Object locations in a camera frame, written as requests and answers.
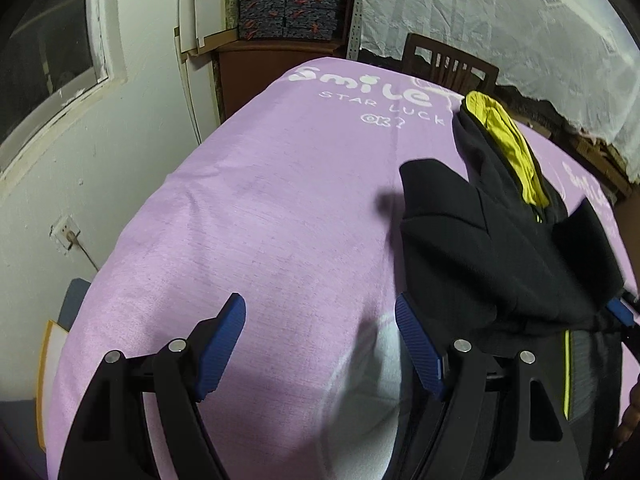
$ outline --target electrical outlet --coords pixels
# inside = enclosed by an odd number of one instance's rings
[[[71,216],[63,216],[55,225],[51,226],[50,233],[52,240],[60,243],[67,251],[72,245],[71,242],[66,239],[66,234],[69,231],[73,232],[76,236],[80,234],[80,229]]]

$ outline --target cable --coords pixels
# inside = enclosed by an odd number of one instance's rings
[[[82,244],[78,241],[78,237],[76,236],[76,233],[73,231],[69,231],[66,234],[66,239],[71,243],[71,246],[73,247],[74,245],[77,245],[80,250],[84,253],[84,256],[86,256],[86,258],[91,262],[92,266],[94,266],[95,272],[100,271],[100,267],[98,267],[95,262],[91,259],[91,256],[89,256],[89,253],[86,251],[86,249],[82,246]]]

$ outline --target brown cabinet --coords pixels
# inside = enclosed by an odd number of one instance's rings
[[[226,118],[287,70],[319,57],[343,57],[341,41],[233,41],[217,49]]]

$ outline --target chair backrest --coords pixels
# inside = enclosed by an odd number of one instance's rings
[[[415,53],[415,49],[418,47],[431,51],[431,66],[428,73],[419,71],[417,61],[420,56]],[[484,72],[484,79],[476,88],[473,88],[473,79],[476,79],[477,76],[471,72],[472,68]],[[454,92],[466,94],[472,89],[485,93],[493,91],[499,69],[497,66],[446,43],[432,40],[420,34],[408,34],[402,53],[402,72],[417,75]]]

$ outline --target silver bolt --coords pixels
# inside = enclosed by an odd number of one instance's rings
[[[456,339],[453,343],[453,348],[458,352],[469,352],[471,350],[471,343],[466,339]]]
[[[529,352],[529,350],[523,350],[520,352],[520,359],[523,363],[532,365],[536,360],[536,356],[532,352]]]
[[[109,364],[116,362],[120,358],[120,352],[117,350],[111,350],[107,355],[104,356],[104,360]]]
[[[185,348],[187,348],[187,342],[184,339],[174,339],[169,343],[171,352],[182,352]]]

